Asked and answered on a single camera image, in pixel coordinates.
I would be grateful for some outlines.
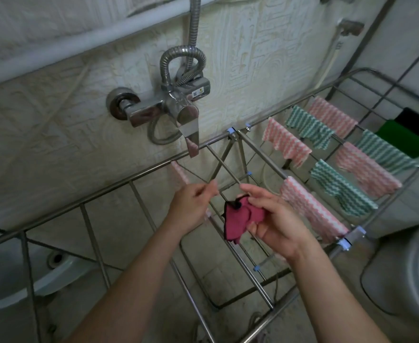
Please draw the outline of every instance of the pink cloth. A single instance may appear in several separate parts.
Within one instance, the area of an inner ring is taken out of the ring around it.
[[[224,237],[227,241],[240,242],[241,235],[246,232],[247,225],[254,221],[260,223],[265,219],[266,211],[249,203],[245,195],[235,201],[225,203]]]
[[[312,152],[306,144],[271,117],[263,132],[263,140],[271,142],[273,148],[279,150],[285,159],[292,159],[296,167],[302,166]]]
[[[323,242],[331,243],[349,232],[327,208],[302,187],[293,177],[287,177],[281,186],[281,197],[299,214],[306,217]]]
[[[391,194],[402,186],[391,173],[349,142],[338,150],[336,164],[353,173],[360,187],[374,198]]]
[[[190,184],[190,180],[189,178],[186,176],[186,173],[184,172],[184,169],[178,165],[178,163],[176,161],[172,161],[171,163],[172,168],[174,169],[177,177],[178,177],[178,181],[179,181],[179,187],[183,187],[184,185]],[[211,216],[211,211],[209,209],[206,210],[206,216],[210,217]]]
[[[358,124],[349,115],[341,112],[320,96],[314,99],[308,112],[331,128],[341,138],[346,137],[354,126]]]

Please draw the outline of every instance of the right hand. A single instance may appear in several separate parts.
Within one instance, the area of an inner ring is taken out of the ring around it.
[[[289,264],[307,253],[310,248],[320,249],[311,231],[282,198],[251,184],[240,184],[240,189],[251,195],[248,198],[249,203],[269,212],[264,221],[250,223],[247,230],[285,257]]]

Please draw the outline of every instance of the drying rack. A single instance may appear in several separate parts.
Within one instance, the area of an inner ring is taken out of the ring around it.
[[[211,178],[215,178],[218,174],[218,172],[220,171],[221,167],[224,167],[224,169],[230,174],[230,176],[234,179],[234,181],[226,186],[224,186],[223,188],[220,188],[221,194],[223,196],[223,198],[225,198],[225,196],[223,195],[223,191],[226,190],[227,188],[229,188],[230,186],[236,184],[236,183],[240,183],[241,180],[243,179],[247,179],[247,181],[249,181],[250,179],[252,179],[252,181],[255,184],[258,184],[256,182],[256,180],[252,177],[252,174],[248,171],[247,168],[247,162],[246,162],[246,158],[245,158],[245,153],[244,153],[244,145],[246,144],[247,146],[249,146],[253,151],[254,151],[254,155],[258,155],[260,156],[260,158],[268,165],[270,166],[273,171],[275,171],[275,173],[277,173],[282,179],[286,179],[287,175],[284,173],[283,169],[281,169],[279,166],[277,166],[270,158],[268,155],[266,155],[263,150],[257,146],[253,140],[247,135],[247,133],[251,130],[251,127],[258,125],[259,123],[267,120],[269,117],[277,115],[281,112],[286,111],[287,109],[289,109],[290,107],[292,107],[295,104],[298,104],[302,101],[305,101],[307,99],[309,99],[310,97],[318,94],[319,92],[322,92],[328,88],[335,88],[338,92],[342,93],[343,95],[345,95],[346,97],[348,97],[349,99],[351,99],[352,101],[354,101],[355,103],[358,103],[359,105],[361,105],[362,107],[366,108],[368,110],[367,114],[362,118],[362,120],[360,122],[362,122],[363,120],[365,120],[370,113],[374,113],[377,114],[376,111],[374,111],[373,109],[367,107],[366,105],[364,105],[363,103],[359,102],[357,99],[355,99],[354,97],[350,96],[347,92],[343,91],[339,85],[340,83],[342,83],[345,80],[352,80],[353,82],[359,84],[361,87],[371,91],[372,93],[380,96],[380,101],[381,100],[386,100],[392,104],[394,104],[396,107],[403,109],[403,106],[401,106],[401,104],[397,103],[395,100],[393,100],[392,98],[386,96],[385,94],[379,92],[378,90],[372,88],[371,86],[365,84],[364,82],[361,82],[360,80],[354,78],[354,75],[359,74],[359,73],[368,73],[378,79],[383,80],[386,83],[389,83],[392,87],[395,87],[397,89],[399,89],[401,92],[406,93],[408,96],[414,98],[415,100],[419,101],[419,93],[416,91],[413,91],[412,89],[398,83],[397,81],[395,81],[394,79],[392,79],[391,77],[382,74],[381,72],[371,69],[371,68],[359,68],[356,69],[354,71],[349,72],[348,74],[345,74],[343,76],[341,76],[340,78],[338,78],[337,80],[332,81],[329,84],[326,84],[324,86],[321,86],[318,89],[315,89],[314,91],[309,92],[308,94],[295,99],[294,101],[288,103],[285,107],[276,110],[274,112],[269,113],[268,115],[265,115],[261,118],[258,118],[257,120],[255,120],[254,122],[250,123],[250,124],[246,124],[245,127],[241,128],[241,129],[235,129],[235,128],[230,128],[227,132],[224,132],[216,137],[211,138],[210,140],[203,142],[202,144],[199,145],[200,149],[203,148],[207,148],[212,155],[217,159],[218,161],[218,165],[215,169],[215,171],[213,172]],[[224,150],[222,156],[219,156],[211,147],[212,144],[224,139],[224,138],[229,138],[230,142],[227,145],[227,148]],[[332,135],[332,137],[334,139],[337,140],[338,143],[342,144],[344,142],[343,139],[339,138],[336,135]],[[242,165],[243,165],[243,169],[245,174],[238,178],[231,170],[230,168],[225,164],[225,159],[227,157],[227,155],[229,154],[230,150],[232,149],[233,145],[237,143],[239,148],[240,148],[240,153],[241,153],[241,161],[242,161]],[[333,150],[330,155],[327,156],[327,158],[329,158],[334,152],[336,151]],[[39,325],[39,319],[38,319],[38,313],[37,313],[37,306],[36,306],[36,302],[35,302],[35,294],[34,294],[34,287],[33,287],[33,277],[32,277],[32,269],[31,269],[31,263],[30,263],[30,256],[29,256],[29,249],[28,249],[28,243],[32,243],[32,244],[36,244],[42,247],[46,247],[46,248],[50,248],[53,250],[57,250],[60,252],[64,252],[67,253],[69,255],[73,255],[76,257],[80,257],[81,259],[85,259],[88,261],[92,261],[92,262],[96,262],[100,268],[100,271],[102,273],[103,276],[103,280],[104,280],[104,284],[106,286],[106,288],[108,289],[111,286],[111,282],[107,273],[107,268],[108,267],[112,267],[118,270],[122,270],[121,268],[109,265],[104,263],[103,261],[103,257],[102,254],[100,252],[100,248],[98,246],[98,241],[95,237],[94,231],[92,229],[92,224],[91,221],[89,219],[89,215],[87,214],[86,211],[86,207],[85,205],[92,201],[95,200],[113,190],[116,190],[124,185],[130,185],[130,187],[132,188],[132,191],[135,195],[135,197],[138,200],[138,203],[141,207],[141,209],[144,212],[145,217],[147,218],[152,230],[156,230],[156,226],[155,223],[152,219],[152,217],[149,214],[149,210],[148,208],[145,206],[138,190],[136,189],[136,186],[134,184],[134,181],[137,179],[140,179],[160,168],[163,168],[165,166],[167,166],[168,164],[170,164],[172,161],[178,161],[179,159],[182,159],[184,157],[188,156],[188,152],[184,151],[178,155],[172,156],[171,158],[168,158],[167,160],[164,160],[158,164],[155,164],[141,172],[135,173],[123,180],[120,180],[114,184],[109,185],[108,187],[105,187],[101,190],[98,190],[94,193],[92,193],[91,195],[88,195],[84,198],[81,198],[75,202],[72,202],[64,207],[62,207],[61,209],[58,209],[57,211],[54,211],[52,213],[46,214],[30,223],[27,224],[23,224],[20,226],[17,226],[16,228],[9,230],[9,231],[4,231],[0,229],[0,244],[3,242],[6,242],[12,238],[18,238],[21,240],[21,246],[22,246],[22,252],[23,252],[23,259],[24,259],[24,273],[26,275],[26,281],[27,281],[27,293],[28,293],[28,300],[30,302],[30,308],[32,311],[32,318],[33,318],[33,323],[34,323],[34,331],[36,334],[36,341],[37,342],[41,342],[42,338],[41,338],[41,334],[40,334],[40,325]],[[419,167],[415,168],[413,170],[413,172],[408,176],[407,179],[405,179],[405,181],[403,182],[403,186],[399,189],[396,190],[393,194],[391,194],[388,198],[386,198],[379,206],[379,208],[372,212],[371,215],[361,224],[361,226],[363,228],[369,228],[369,225],[372,224],[372,222],[379,216],[381,215],[386,209],[387,207],[390,206],[390,204],[392,204],[393,201],[395,201],[395,199],[404,191],[406,190],[409,185],[414,181],[414,179],[418,176],[419,174]],[[65,213],[68,213],[69,211],[72,211],[74,209],[80,209],[81,210],[81,214],[84,218],[84,222],[87,228],[87,233],[88,236],[90,238],[91,244],[92,244],[92,248],[94,251],[94,254],[96,256],[96,259],[92,259],[89,257],[85,257],[76,253],[72,253],[66,250],[63,250],[61,248],[56,248],[53,247],[51,245],[48,245],[46,243],[42,243],[33,239],[29,239],[27,237],[27,231],[40,226],[52,219],[55,219]],[[218,215],[218,217],[221,219],[221,221],[223,221],[223,218],[220,216],[220,214],[218,213],[218,210],[215,209],[215,207],[213,206],[214,211],[216,212],[216,214]],[[217,222],[215,219],[213,219],[212,217],[209,217],[209,222],[214,226],[214,228],[216,229],[216,231],[218,232],[218,234],[221,236],[221,238],[224,240],[224,234],[223,234],[223,227],[220,225],[219,222]],[[327,255],[330,257],[330,259],[336,257],[338,254],[340,254],[342,251],[347,251],[350,249],[350,247],[361,237],[364,236],[364,232],[363,229],[358,229],[355,228],[353,230],[351,230],[348,234],[346,234],[346,236],[344,236],[344,238],[342,238],[340,241],[335,242],[327,247],[325,247],[325,251],[327,252]],[[262,248],[263,252],[265,253],[266,256],[269,255],[268,251],[263,247],[263,245],[258,241],[258,239],[254,238],[254,241],[256,241],[258,243],[258,245],[260,246],[260,248]],[[250,293],[253,293],[254,291],[258,291],[261,295],[261,297],[264,299],[264,301],[266,302],[266,304],[269,307],[269,311],[267,313],[265,313],[265,315],[256,323],[255,327],[253,329],[251,329],[244,337],[242,337],[238,342],[239,343],[248,343],[251,342],[256,335],[263,330],[274,318],[276,318],[279,313],[281,313],[290,303],[293,302],[293,300],[295,300],[298,295],[298,288],[297,285],[292,286],[292,288],[290,288],[287,293],[285,295],[283,295],[276,303],[273,302],[271,300],[271,298],[269,297],[269,295],[265,292],[264,290],[264,286],[273,282],[275,279],[277,279],[278,277],[283,277],[286,274],[290,273],[290,269],[285,269],[283,271],[278,272],[275,276],[271,277],[271,278],[265,278],[264,275],[261,272],[258,272],[259,275],[262,277],[263,282],[259,282],[257,280],[257,278],[254,276],[254,274],[252,273],[251,269],[247,266],[247,264],[245,263],[245,261],[243,260],[243,258],[241,257],[241,255],[238,253],[237,248],[235,248],[235,245],[232,244],[231,242],[227,242],[225,241],[225,244],[227,245],[227,247],[230,249],[231,253],[233,254],[233,256],[235,257],[235,259],[238,261],[238,263],[240,264],[240,266],[242,267],[242,269],[246,272],[248,278],[250,279],[250,281],[253,283],[253,288],[243,292],[242,294],[239,294],[237,296],[235,296],[234,298],[232,298],[229,301],[226,301],[225,303],[221,304],[221,305],[217,305],[214,303],[214,301],[211,300],[211,298],[209,297],[205,287],[203,286],[203,283],[201,281],[201,279],[198,277],[195,268],[192,266],[192,263],[190,262],[188,256],[185,254],[184,249],[182,248],[182,244],[180,244],[180,248],[181,251],[183,252],[184,258],[186,259],[187,263],[190,266],[190,269],[193,273],[193,275],[195,276],[197,283],[199,284],[199,286],[201,287],[203,293],[205,294],[206,298],[208,299],[208,301],[210,302],[210,304],[216,308],[216,309],[222,309],[225,306],[228,306],[231,303],[234,303],[237,300],[240,300],[241,298],[247,296]],[[255,266],[256,263],[254,262],[254,260],[252,259],[252,257],[248,254],[247,250],[241,245],[240,248],[243,251],[243,253],[246,254],[247,258],[252,262],[252,264]],[[213,334],[211,333],[211,330],[208,326],[208,324],[206,323],[206,320],[204,319],[204,317],[201,314],[201,311],[199,310],[197,304],[195,303],[194,299],[192,298],[190,292],[189,292],[189,288],[186,285],[184,278],[182,277],[178,267],[176,266],[175,262],[173,260],[170,261],[170,265],[173,269],[173,271],[175,272],[176,276],[178,277],[179,282],[182,285],[182,288],[186,294],[186,296],[189,298],[203,328],[205,329],[207,336],[209,338],[209,340],[212,343],[215,343],[216,340],[213,336]]]

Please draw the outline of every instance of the left hand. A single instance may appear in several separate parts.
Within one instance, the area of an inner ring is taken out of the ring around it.
[[[217,182],[187,184],[178,190],[162,225],[171,226],[182,236],[192,231],[205,215],[209,201],[219,194]]]

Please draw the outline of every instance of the pink striped cloth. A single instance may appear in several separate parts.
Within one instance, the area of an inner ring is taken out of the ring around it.
[[[346,137],[354,126],[358,124],[349,115],[341,112],[320,96],[314,99],[308,112],[331,128],[341,138]]]
[[[299,214],[306,217],[324,243],[331,243],[349,232],[311,193],[291,176],[281,186],[281,197]]]
[[[181,166],[179,166],[176,161],[172,161],[171,165],[172,168],[175,170],[175,173],[177,174],[178,180],[180,182],[180,187],[183,187],[184,185],[191,183],[186,173],[184,172],[184,169]],[[211,211],[209,209],[206,210],[206,216],[211,216]]]
[[[353,173],[360,187],[370,196],[380,198],[401,188],[401,182],[355,145],[346,142],[336,154],[336,164]]]
[[[285,159],[292,159],[296,167],[302,166],[312,152],[306,144],[271,117],[263,132],[263,140],[271,142],[273,148],[279,150]]]

